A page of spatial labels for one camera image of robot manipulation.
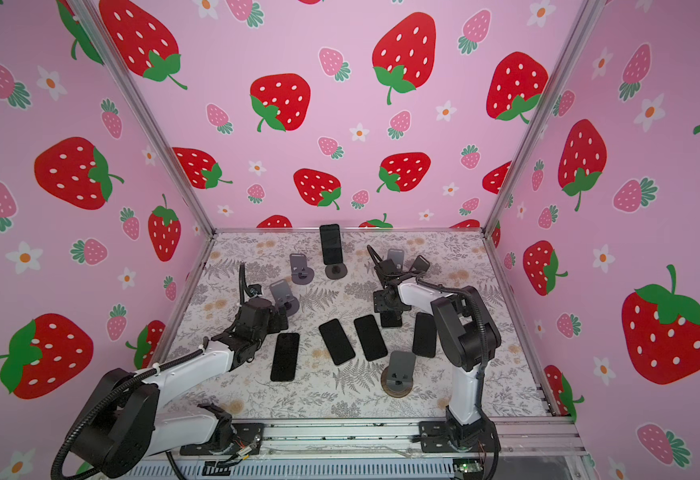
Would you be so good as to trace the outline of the black smartphone front stand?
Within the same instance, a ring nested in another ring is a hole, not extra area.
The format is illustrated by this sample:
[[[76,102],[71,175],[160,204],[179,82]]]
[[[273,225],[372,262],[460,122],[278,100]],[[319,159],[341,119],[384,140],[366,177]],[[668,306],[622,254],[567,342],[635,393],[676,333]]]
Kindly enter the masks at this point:
[[[367,361],[379,360],[388,355],[386,344],[374,315],[358,317],[353,323]]]

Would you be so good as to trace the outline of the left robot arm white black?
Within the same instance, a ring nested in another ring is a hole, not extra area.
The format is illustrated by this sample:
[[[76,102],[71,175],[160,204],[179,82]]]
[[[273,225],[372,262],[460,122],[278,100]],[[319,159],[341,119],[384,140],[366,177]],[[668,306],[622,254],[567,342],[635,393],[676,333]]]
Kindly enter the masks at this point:
[[[250,451],[232,424],[232,416],[213,403],[197,412],[168,415],[162,408],[194,386],[252,361],[265,338],[288,327],[283,306],[262,297],[243,303],[233,324],[203,339],[193,352],[134,372],[106,373],[70,428],[50,475],[64,478],[69,454],[88,464],[78,478],[96,474],[118,478],[144,458],[196,445],[236,462]]]

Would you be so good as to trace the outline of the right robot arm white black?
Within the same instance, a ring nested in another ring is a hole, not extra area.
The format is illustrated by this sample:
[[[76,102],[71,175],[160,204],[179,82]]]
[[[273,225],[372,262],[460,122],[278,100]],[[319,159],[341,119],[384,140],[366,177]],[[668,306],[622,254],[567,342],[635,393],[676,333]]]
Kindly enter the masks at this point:
[[[374,293],[379,313],[401,313],[413,307],[434,318],[441,348],[454,367],[452,395],[445,409],[445,437],[456,451],[480,445],[501,451],[495,423],[482,406],[485,372],[502,343],[478,291],[433,284],[413,269],[398,272],[385,260],[374,268],[381,289]]]

